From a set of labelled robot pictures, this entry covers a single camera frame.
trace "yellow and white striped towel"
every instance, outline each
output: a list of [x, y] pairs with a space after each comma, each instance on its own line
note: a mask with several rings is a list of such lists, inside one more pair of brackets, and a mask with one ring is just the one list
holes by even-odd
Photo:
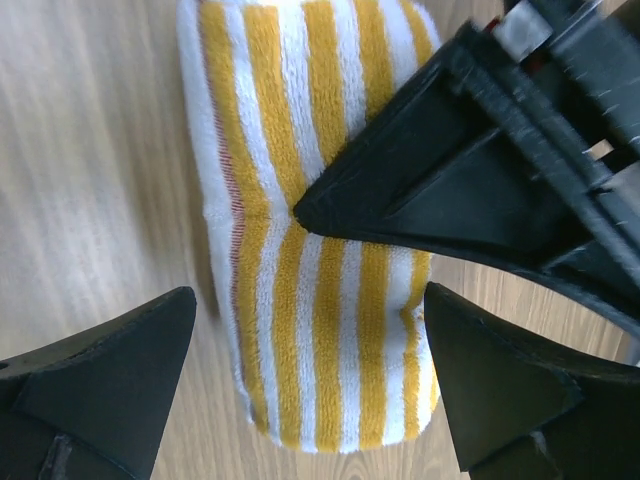
[[439, 396], [430, 257], [313, 235], [291, 208], [438, 46], [407, 0], [182, 0], [178, 34], [237, 388], [278, 444], [415, 438]]

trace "microfiber cloth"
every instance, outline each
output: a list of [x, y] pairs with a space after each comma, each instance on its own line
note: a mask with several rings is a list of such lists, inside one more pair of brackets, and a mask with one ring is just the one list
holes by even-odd
[[429, 254], [314, 235], [292, 208], [438, 47], [430, 16], [406, 0], [182, 0], [178, 36], [249, 419], [306, 452], [416, 438], [439, 396]]

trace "wood grain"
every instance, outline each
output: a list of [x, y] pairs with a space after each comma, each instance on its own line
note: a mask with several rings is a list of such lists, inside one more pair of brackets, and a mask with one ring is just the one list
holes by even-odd
[[[500, 11], [497, 0], [426, 3], [444, 37]], [[464, 478], [442, 406], [416, 442], [348, 456], [278, 449], [245, 421], [209, 271], [173, 0], [0, 2], [0, 112], [0, 358], [191, 285], [197, 325], [154, 479]], [[618, 351], [619, 330], [510, 275], [439, 259], [435, 279], [580, 350]]]

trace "white stripe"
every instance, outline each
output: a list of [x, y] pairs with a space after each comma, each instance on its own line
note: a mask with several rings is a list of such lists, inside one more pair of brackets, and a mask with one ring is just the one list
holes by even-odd
[[342, 443], [340, 451], [360, 448], [360, 357], [358, 351], [358, 294], [362, 243], [347, 241], [340, 282], [340, 391]]
[[331, 0], [336, 23], [338, 57], [342, 72], [344, 117], [349, 138], [364, 128], [367, 103], [362, 63], [358, 17], [352, 0]]
[[389, 259], [389, 287], [386, 301], [386, 337], [384, 342], [387, 372], [387, 417], [383, 445], [404, 439], [404, 354], [409, 338], [400, 311], [411, 293], [413, 254], [406, 248], [393, 248]]
[[215, 291], [220, 316], [229, 337], [233, 378], [248, 415], [251, 401], [242, 380], [239, 334], [231, 297], [231, 200], [220, 166], [215, 113], [204, 70], [205, 59], [198, 29], [197, 0], [180, 2], [177, 11], [177, 32], [189, 130], [204, 196]]
[[280, 413], [275, 356], [271, 337], [273, 325], [273, 287], [278, 267], [280, 246], [289, 228], [290, 219], [284, 213], [286, 201], [269, 158], [269, 150], [261, 125], [260, 107], [253, 82], [251, 57], [242, 11], [236, 6], [225, 6], [227, 28], [234, 57], [234, 78], [238, 96], [238, 113], [244, 130], [249, 153], [256, 167], [271, 208], [267, 238], [262, 248], [256, 291], [257, 336], [260, 355], [260, 374], [264, 382], [269, 433], [280, 437]]
[[[433, 273], [433, 254], [429, 255], [429, 271], [427, 273], [428, 281], [431, 280]], [[433, 358], [429, 350], [429, 342], [427, 339], [427, 331], [424, 324], [424, 300], [415, 312], [416, 328], [418, 331], [418, 362], [420, 365], [420, 384], [418, 388], [418, 427], [420, 431], [424, 430], [431, 420], [431, 383], [433, 381], [431, 362]]]
[[418, 362], [420, 364], [420, 385], [418, 388], [418, 426], [420, 431], [429, 424], [431, 420], [431, 382], [433, 380], [431, 352], [427, 339], [420, 335], [418, 343]]
[[318, 279], [318, 259], [322, 250], [322, 237], [310, 233], [305, 238], [298, 275], [296, 304], [301, 435], [300, 447], [305, 452], [316, 452], [316, 375], [314, 370], [313, 307]]
[[278, 8], [282, 77], [285, 82], [291, 124], [302, 171], [311, 185], [324, 170], [324, 161], [313, 125], [309, 88], [309, 40], [304, 11], [299, 5]]
[[278, 273], [280, 247], [289, 229], [291, 220], [277, 216], [270, 220], [267, 238], [262, 247], [260, 268], [256, 284], [256, 316], [258, 349], [260, 350], [260, 371], [264, 382], [264, 396], [267, 404], [269, 433], [280, 437], [280, 413], [278, 403], [278, 379], [276, 376], [275, 354], [273, 351], [273, 292]]
[[438, 35], [438, 28], [436, 27], [435, 22], [429, 12], [422, 6], [417, 5], [411, 2], [411, 6], [418, 12], [420, 18], [422, 19], [422, 23], [427, 29], [427, 36], [429, 37], [429, 41], [431, 42], [432, 52], [434, 53], [442, 46], [442, 41], [440, 40], [440, 35]]
[[253, 82], [253, 68], [242, 10], [234, 5], [225, 5], [225, 13], [234, 58], [233, 76], [238, 97], [238, 113], [245, 141], [256, 167], [260, 185], [269, 200], [272, 214], [284, 213], [287, 212], [287, 202], [269, 158], [269, 148], [262, 128], [260, 104]]
[[411, 27], [397, 0], [380, 0], [393, 68], [393, 88], [399, 90], [418, 69]]

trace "yellow stripe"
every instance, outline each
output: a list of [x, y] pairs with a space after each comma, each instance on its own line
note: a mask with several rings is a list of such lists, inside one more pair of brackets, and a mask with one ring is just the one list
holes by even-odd
[[278, 273], [273, 292], [272, 342], [278, 380], [280, 438], [289, 448], [300, 448], [302, 410], [298, 385], [296, 346], [296, 291], [300, 258], [307, 232], [293, 223], [280, 247]]
[[[206, 2], [201, 7], [201, 29], [204, 40], [208, 76], [216, 92], [218, 113], [221, 116], [229, 151], [233, 157], [233, 173], [238, 183], [242, 203], [256, 215], [266, 215], [269, 205], [260, 189], [258, 176], [244, 141], [244, 132], [234, 86], [233, 56], [227, 32], [224, 7]], [[256, 280], [260, 265], [260, 251], [267, 236], [267, 224], [258, 220], [245, 225], [238, 259], [237, 319], [242, 343], [244, 380], [255, 409], [254, 421], [258, 429], [268, 429], [267, 405], [260, 375], [258, 338], [256, 329]]]
[[424, 289], [427, 286], [430, 255], [413, 252], [413, 272], [411, 275], [411, 294], [400, 317], [407, 330], [407, 349], [404, 353], [404, 431], [405, 438], [416, 438], [420, 434], [418, 422], [418, 402], [420, 401], [420, 361], [418, 359], [418, 325], [414, 311], [420, 305]]
[[[287, 204], [293, 207], [304, 193], [306, 181], [295, 146], [282, 78], [278, 11], [274, 7], [248, 6], [244, 10], [244, 20], [269, 155]], [[306, 236], [306, 231], [299, 225], [289, 227], [280, 247], [273, 291], [272, 342], [278, 382], [280, 438], [294, 449], [300, 448], [302, 424], [296, 347], [296, 285]]]
[[411, 34], [413, 36], [413, 45], [416, 49], [418, 65], [422, 66], [427, 63], [427, 60], [429, 60], [429, 57], [433, 54], [433, 47], [429, 41], [427, 28], [416, 11], [416, 6], [413, 2], [401, 0], [400, 5], [402, 5], [404, 14], [409, 22], [409, 28], [411, 29]]
[[340, 390], [340, 265], [343, 240], [325, 238], [320, 254], [313, 309], [313, 349], [316, 374], [316, 444], [336, 452], [342, 438]]
[[278, 10], [275, 7], [250, 5], [244, 10], [244, 19], [262, 128], [278, 183], [287, 205], [293, 207], [302, 198], [307, 185], [296, 150], [291, 112], [282, 78]]
[[342, 103], [342, 75], [333, 8], [326, 0], [303, 6], [309, 37], [309, 84], [313, 122], [325, 165], [347, 139]]
[[438, 375], [436, 375], [436, 366], [431, 362], [431, 397], [430, 397], [431, 413], [438, 406]]
[[378, 3], [354, 0], [360, 32], [360, 60], [367, 96], [367, 120], [371, 120], [393, 95], [393, 72]]
[[[377, 2], [354, 0], [360, 32], [366, 118], [372, 117], [393, 95], [393, 74], [386, 43], [384, 18]], [[382, 444], [387, 395], [384, 367], [385, 312], [389, 281], [389, 247], [364, 244], [358, 297], [360, 358], [360, 447]]]
[[[303, 9], [309, 38], [313, 121], [324, 163], [329, 165], [347, 138], [336, 25], [328, 1], [308, 2]], [[344, 240], [323, 240], [313, 309], [316, 445], [328, 452], [339, 450], [342, 438], [340, 265], [344, 245]]]
[[357, 327], [362, 449], [380, 446], [384, 434], [387, 407], [384, 341], [388, 280], [388, 248], [363, 244]]

